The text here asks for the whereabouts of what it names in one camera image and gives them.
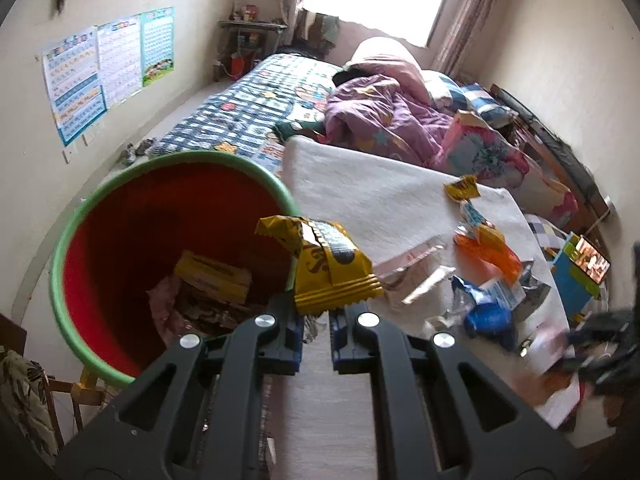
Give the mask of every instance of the green bin rim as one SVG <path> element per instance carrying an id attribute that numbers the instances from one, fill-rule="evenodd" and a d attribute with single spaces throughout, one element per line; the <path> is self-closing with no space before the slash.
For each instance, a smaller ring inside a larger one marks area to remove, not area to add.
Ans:
<path id="1" fill-rule="evenodd" d="M 62 332 L 63 338 L 69 345 L 69 348 L 71 348 L 72 352 L 80 359 L 82 364 L 89 371 L 97 374 L 98 377 L 107 384 L 124 387 L 132 383 L 135 378 L 116 370 L 116 368 L 113 368 L 100 359 L 98 355 L 95 354 L 94 351 L 91 350 L 84 342 L 69 316 L 63 291 L 63 270 L 69 244 L 78 230 L 79 225 L 84 221 L 87 215 L 115 189 L 158 168 L 193 162 L 219 164 L 221 166 L 241 171 L 267 190 L 271 197 L 276 201 L 276 204 L 279 206 L 283 215 L 298 216 L 300 214 L 291 193 L 276 176 L 272 175 L 269 171 L 247 158 L 242 158 L 238 155 L 232 155 L 231 153 L 225 152 L 180 152 L 158 156 L 157 158 L 152 158 L 142 164 L 137 164 L 131 168 L 127 168 L 91 193 L 91 195 L 78 206 L 78 209 L 74 211 L 71 220 L 63 230 L 60 240 L 54 249 L 51 262 L 49 292 L 56 323 L 58 324 L 60 332 Z M 287 288 L 292 287 L 293 276 L 294 263 L 292 261 Z"/>

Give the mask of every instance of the educational poster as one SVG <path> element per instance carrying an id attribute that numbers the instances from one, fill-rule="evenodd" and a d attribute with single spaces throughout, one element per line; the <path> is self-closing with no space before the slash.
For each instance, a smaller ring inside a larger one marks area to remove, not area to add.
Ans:
<path id="1" fill-rule="evenodd" d="M 98 58 L 108 109 L 142 89 L 139 15 L 98 28 Z"/>
<path id="2" fill-rule="evenodd" d="M 174 69 L 174 12 L 169 7 L 140 14 L 144 86 Z"/>
<path id="3" fill-rule="evenodd" d="M 107 111 L 98 74 L 97 27 L 42 53 L 47 93 L 58 133 L 68 146 Z"/>

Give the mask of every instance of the silver screw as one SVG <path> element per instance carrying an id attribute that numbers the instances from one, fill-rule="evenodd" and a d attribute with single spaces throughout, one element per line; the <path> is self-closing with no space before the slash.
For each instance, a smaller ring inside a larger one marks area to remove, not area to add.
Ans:
<path id="1" fill-rule="evenodd" d="M 380 322 L 380 318 L 373 312 L 364 312 L 358 316 L 358 323 L 361 326 L 373 327 Z"/>
<path id="2" fill-rule="evenodd" d="M 267 328 L 275 325 L 276 319 L 271 314 L 260 314 L 255 318 L 255 323 L 261 328 Z"/>
<path id="3" fill-rule="evenodd" d="M 446 332 L 439 332 L 433 336 L 433 344 L 440 348 L 451 348 L 456 343 L 456 338 Z"/>
<path id="4" fill-rule="evenodd" d="M 195 334 L 183 335 L 180 338 L 180 346 L 182 348 L 195 348 L 200 344 L 200 338 Z"/>

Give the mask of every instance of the wooden bed frame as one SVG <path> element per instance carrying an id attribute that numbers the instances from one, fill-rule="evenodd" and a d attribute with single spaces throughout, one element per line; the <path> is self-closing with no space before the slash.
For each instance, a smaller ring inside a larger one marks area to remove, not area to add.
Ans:
<path id="1" fill-rule="evenodd" d="M 562 229 L 567 232 L 573 231 L 577 235 L 584 235 L 599 219 L 606 218 L 610 211 L 600 191 L 594 186 L 591 189 L 590 196 L 585 196 L 567 170 L 566 165 L 558 159 L 536 132 L 536 129 L 542 127 L 546 130 L 546 128 L 535 114 L 498 85 L 491 86 L 490 94 L 497 101 L 516 109 L 520 114 L 514 123 L 515 127 L 513 129 L 514 138 L 512 141 L 516 147 L 533 158 L 548 176 L 567 186 L 574 194 L 578 202 L 578 212 Z M 610 261 L 609 250 L 599 226 L 591 230 L 588 239 Z"/>

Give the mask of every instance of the colorful quilt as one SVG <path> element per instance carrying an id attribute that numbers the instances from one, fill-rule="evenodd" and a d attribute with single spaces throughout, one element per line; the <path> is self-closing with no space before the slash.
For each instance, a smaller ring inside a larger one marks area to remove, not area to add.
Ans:
<path id="1" fill-rule="evenodd" d="M 221 150 L 251 157 L 283 120 L 322 121 L 338 67 L 276 54 L 200 107 L 160 139 L 152 156 Z"/>

